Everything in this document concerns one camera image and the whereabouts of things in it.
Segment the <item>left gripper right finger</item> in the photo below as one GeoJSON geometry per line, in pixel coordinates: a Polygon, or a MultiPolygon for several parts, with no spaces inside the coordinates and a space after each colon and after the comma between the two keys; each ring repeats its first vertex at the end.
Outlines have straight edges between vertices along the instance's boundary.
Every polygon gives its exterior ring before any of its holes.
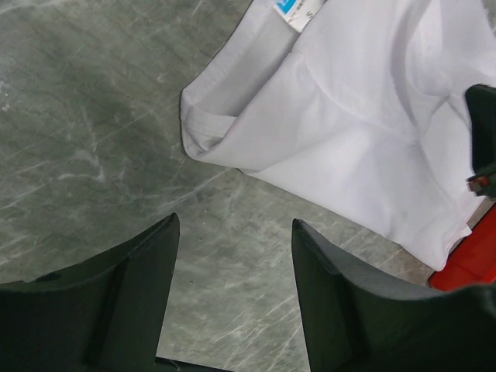
{"type": "Polygon", "coordinates": [[[495,287],[442,292],[383,272],[296,219],[291,251],[313,371],[493,371],[495,287]]]}

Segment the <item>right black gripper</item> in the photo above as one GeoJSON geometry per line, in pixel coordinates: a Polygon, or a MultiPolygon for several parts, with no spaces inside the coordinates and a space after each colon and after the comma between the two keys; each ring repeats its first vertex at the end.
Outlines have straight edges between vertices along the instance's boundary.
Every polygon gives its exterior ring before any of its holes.
{"type": "Polygon", "coordinates": [[[476,84],[465,92],[471,122],[471,163],[467,179],[477,196],[495,197],[495,88],[476,84]]]}

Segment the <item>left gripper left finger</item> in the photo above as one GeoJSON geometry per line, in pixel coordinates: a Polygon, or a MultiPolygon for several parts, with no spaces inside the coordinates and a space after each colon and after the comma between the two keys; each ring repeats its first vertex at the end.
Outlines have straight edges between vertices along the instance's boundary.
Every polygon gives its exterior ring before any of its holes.
{"type": "Polygon", "coordinates": [[[1,286],[3,371],[152,371],[177,259],[180,223],[34,281],[1,286]]]}

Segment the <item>white t shirt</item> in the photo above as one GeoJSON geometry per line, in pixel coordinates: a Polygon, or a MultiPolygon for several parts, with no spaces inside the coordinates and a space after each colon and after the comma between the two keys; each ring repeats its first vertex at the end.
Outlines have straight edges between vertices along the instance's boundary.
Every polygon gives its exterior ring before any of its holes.
{"type": "Polygon", "coordinates": [[[464,94],[494,83],[480,1],[254,1],[182,91],[182,139],[438,271],[481,203],[464,94]]]}

